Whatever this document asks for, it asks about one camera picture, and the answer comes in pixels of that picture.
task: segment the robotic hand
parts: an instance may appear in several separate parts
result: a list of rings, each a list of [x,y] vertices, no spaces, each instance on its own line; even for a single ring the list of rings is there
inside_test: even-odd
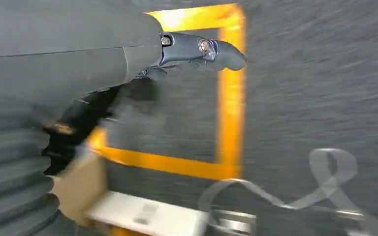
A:
[[[183,71],[241,70],[247,62],[246,57],[227,42],[177,32],[164,32],[160,40],[163,49],[160,61],[138,77],[148,76],[156,80],[165,75],[165,69],[173,68]]]
[[[40,126],[74,100],[141,71],[245,63],[228,43],[163,32],[152,16],[106,1],[0,1],[0,235],[99,235],[60,213],[36,145]]]

